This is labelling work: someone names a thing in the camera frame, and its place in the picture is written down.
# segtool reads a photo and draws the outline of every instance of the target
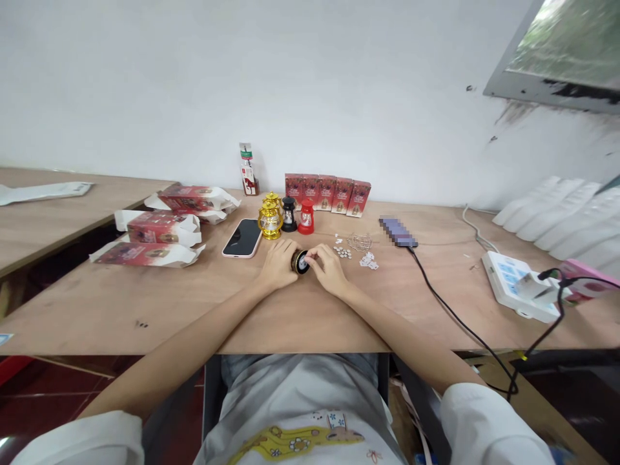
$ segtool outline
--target chair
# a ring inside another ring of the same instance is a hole
[[[409,396],[415,403],[428,442],[432,445],[439,465],[448,465],[452,450],[444,435],[439,418],[440,402],[435,392],[418,375],[396,355],[378,354],[378,390],[384,402],[388,403],[390,357],[394,362]],[[222,380],[222,358],[212,356],[202,368],[205,374],[205,387],[202,410],[202,439],[205,440],[210,430],[220,420],[222,403],[227,393]],[[200,375],[198,370],[190,379],[183,383],[160,407],[150,416],[142,433],[142,445],[145,452],[145,465],[158,465],[168,446],[177,421],[180,419]]]

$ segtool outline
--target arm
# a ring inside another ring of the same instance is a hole
[[[297,280],[297,274],[291,270],[291,258],[297,248],[297,243],[290,239],[275,243],[252,284],[141,358],[99,394],[78,418],[122,410],[146,419],[210,359],[261,300]]]
[[[317,258],[321,259],[322,268]],[[328,246],[320,244],[311,249],[305,260],[327,292],[355,310],[409,368],[440,394],[452,384],[461,382],[486,386],[454,352],[350,283],[342,272],[340,261]]]

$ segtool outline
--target smartphone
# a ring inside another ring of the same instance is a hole
[[[232,258],[252,258],[258,248],[261,235],[258,220],[242,219],[222,250],[222,255]]]

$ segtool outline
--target white power strip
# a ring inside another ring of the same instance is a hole
[[[552,323],[560,316],[554,301],[557,298],[558,280],[549,278],[538,281],[538,273],[520,260],[495,252],[482,256],[482,264],[489,276],[491,288],[497,301],[517,312],[523,318],[534,318],[543,323]],[[565,289],[563,296],[570,294]]]

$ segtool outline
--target window frame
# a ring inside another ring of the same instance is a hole
[[[618,90],[557,81],[506,69],[543,3],[544,0],[533,0],[482,94],[575,110],[620,114]]]

